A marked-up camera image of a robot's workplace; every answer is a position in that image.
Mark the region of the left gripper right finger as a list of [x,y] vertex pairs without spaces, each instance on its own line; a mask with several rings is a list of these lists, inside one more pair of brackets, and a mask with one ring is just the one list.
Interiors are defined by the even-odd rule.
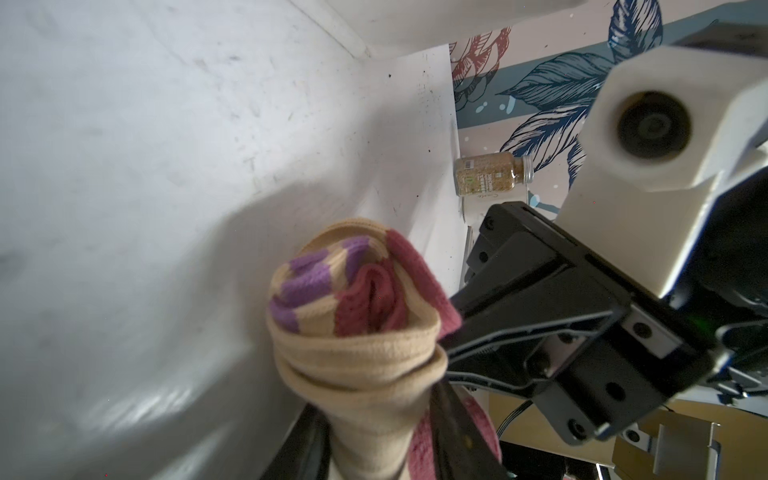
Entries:
[[432,387],[429,418],[437,479],[508,479],[507,470],[447,381]]

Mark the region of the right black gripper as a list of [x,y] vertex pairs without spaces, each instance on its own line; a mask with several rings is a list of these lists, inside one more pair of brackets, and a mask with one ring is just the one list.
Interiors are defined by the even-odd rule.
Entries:
[[531,400],[568,444],[621,434],[728,362],[713,334],[522,202],[488,210],[468,266],[447,378]]

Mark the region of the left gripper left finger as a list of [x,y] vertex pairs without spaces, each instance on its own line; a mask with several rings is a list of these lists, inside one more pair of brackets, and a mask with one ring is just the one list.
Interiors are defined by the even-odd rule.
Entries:
[[307,404],[261,480],[326,480],[329,475],[330,425],[323,413]]

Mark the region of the beige maroon striped sock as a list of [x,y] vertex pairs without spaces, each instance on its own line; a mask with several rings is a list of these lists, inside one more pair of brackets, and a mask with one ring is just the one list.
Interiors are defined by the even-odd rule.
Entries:
[[430,389],[462,320],[419,252],[367,219],[336,223],[273,274],[277,370],[330,425],[333,479],[432,479]]

